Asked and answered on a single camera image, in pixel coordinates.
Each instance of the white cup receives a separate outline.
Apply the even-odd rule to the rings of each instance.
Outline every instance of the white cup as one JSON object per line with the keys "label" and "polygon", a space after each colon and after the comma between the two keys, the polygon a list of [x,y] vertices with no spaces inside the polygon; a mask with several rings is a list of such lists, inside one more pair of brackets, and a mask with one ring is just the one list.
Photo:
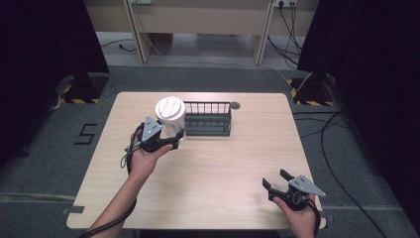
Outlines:
{"label": "white cup", "polygon": [[162,132],[167,137],[175,137],[176,133],[185,129],[185,104],[177,97],[166,97],[157,103],[155,108],[157,119],[161,122]]}

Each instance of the electrical cable on floor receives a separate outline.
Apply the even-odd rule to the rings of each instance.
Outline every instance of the electrical cable on floor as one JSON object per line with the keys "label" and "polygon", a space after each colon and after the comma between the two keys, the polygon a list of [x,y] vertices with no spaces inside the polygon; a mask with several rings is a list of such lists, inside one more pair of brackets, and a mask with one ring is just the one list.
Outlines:
{"label": "electrical cable on floor", "polygon": [[[326,120],[316,119],[316,118],[296,118],[296,119],[294,119],[294,120],[295,120],[295,121],[301,121],[301,120],[314,120],[314,121],[322,121],[322,122],[326,122]],[[347,120],[347,119],[343,119],[343,120],[340,120],[340,121],[337,121],[337,122],[333,122],[333,123],[331,123],[331,125],[328,125],[328,127],[331,127],[331,126],[338,126],[338,127],[341,127],[341,128],[351,128],[351,126],[343,126],[343,125],[338,124],[338,123],[340,123],[340,122],[342,122],[342,121],[348,121],[348,120]],[[313,136],[313,135],[316,135],[316,134],[320,133],[321,131],[322,131],[322,129],[321,129],[321,130],[318,130],[318,131],[316,131],[316,132],[312,132],[312,133],[309,133],[309,134],[307,134],[307,135],[301,136],[301,137],[300,137],[300,140],[302,140],[302,139],[304,139],[304,138],[307,138],[307,137],[310,137],[310,136]]]}
{"label": "electrical cable on floor", "polygon": [[293,115],[301,115],[301,114],[335,114],[341,111],[314,111],[314,112],[293,112]]}
{"label": "electrical cable on floor", "polygon": [[128,50],[128,49],[126,49],[125,47],[123,47],[123,45],[118,45],[118,47],[121,49],[121,50],[124,50],[124,51],[126,51],[126,52],[133,52],[133,51],[135,51],[136,50],[136,48],[134,48],[134,49],[132,49],[132,50]]}
{"label": "electrical cable on floor", "polygon": [[343,184],[338,180],[337,176],[335,175],[333,169],[331,168],[330,162],[328,160],[327,154],[325,152],[325,146],[324,146],[324,132],[325,129],[328,127],[328,125],[331,123],[331,121],[338,115],[340,115],[341,112],[338,112],[334,114],[328,121],[325,123],[324,127],[321,130],[321,150],[322,155],[324,157],[325,163],[328,167],[328,170],[330,171],[331,175],[333,176],[334,180],[337,182],[339,187],[342,189],[342,191],[349,197],[349,199],[359,208],[359,210],[367,217],[367,219],[373,224],[373,226],[376,228],[376,230],[380,233],[380,235],[384,238],[386,238],[385,234],[382,232],[380,227],[376,224],[376,222],[370,217],[370,215],[362,208],[362,206],[347,192],[347,190],[344,188]]}
{"label": "electrical cable on floor", "polygon": [[101,47],[106,47],[106,46],[109,46],[111,44],[118,43],[118,42],[128,42],[128,41],[133,41],[133,39],[121,39],[121,40],[109,42],[109,43],[107,43],[105,45],[101,45]]}
{"label": "electrical cable on floor", "polygon": [[[289,37],[289,39],[288,39],[288,41],[287,41],[287,44],[286,44],[286,48],[285,48],[285,50],[287,51],[287,48],[288,48],[288,45],[289,45],[289,43],[290,43],[290,37]],[[284,58],[284,62],[286,63],[286,65],[287,66],[289,66],[290,68],[294,68],[294,69],[297,69],[297,62],[294,62],[293,61],[293,63],[296,65],[296,66],[292,66],[292,65],[290,65],[288,62],[287,62],[287,58]]]}
{"label": "electrical cable on floor", "polygon": [[308,78],[312,75],[312,72],[308,73],[308,75],[305,76],[305,78],[303,79],[302,83],[300,84],[300,86],[297,89],[292,89],[293,91],[299,91],[300,88],[303,87],[303,85],[305,84],[306,80],[308,80]]}
{"label": "electrical cable on floor", "polygon": [[109,86],[109,87],[111,87],[111,88],[114,88],[114,90],[110,93],[110,94],[107,94],[107,95],[105,95],[103,92],[102,92],[102,96],[104,96],[105,98],[109,98],[110,96],[112,96],[112,95],[114,95],[115,94],[115,92],[117,92],[117,88],[118,88],[118,86]]}
{"label": "electrical cable on floor", "polygon": [[288,59],[289,61],[291,61],[291,62],[293,62],[294,64],[296,64],[296,65],[297,65],[297,62],[296,62],[295,60],[293,60],[291,57],[289,57],[287,54],[293,54],[293,55],[299,56],[298,54],[288,52],[288,51],[283,50],[282,48],[280,48],[280,47],[276,46],[276,45],[272,42],[272,40],[271,40],[271,38],[270,38],[270,37],[267,37],[267,39],[268,39],[268,41],[271,43],[272,47],[273,47],[273,48],[274,48],[274,49],[278,52],[278,54],[279,54],[279,55],[281,55],[282,57],[284,57],[284,58]]}

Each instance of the wire rack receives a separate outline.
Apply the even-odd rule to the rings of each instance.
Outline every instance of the wire rack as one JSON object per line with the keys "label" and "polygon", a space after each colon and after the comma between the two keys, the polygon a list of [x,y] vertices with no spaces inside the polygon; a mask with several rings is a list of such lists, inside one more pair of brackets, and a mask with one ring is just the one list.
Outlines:
{"label": "wire rack", "polygon": [[187,136],[230,136],[231,103],[184,101]]}

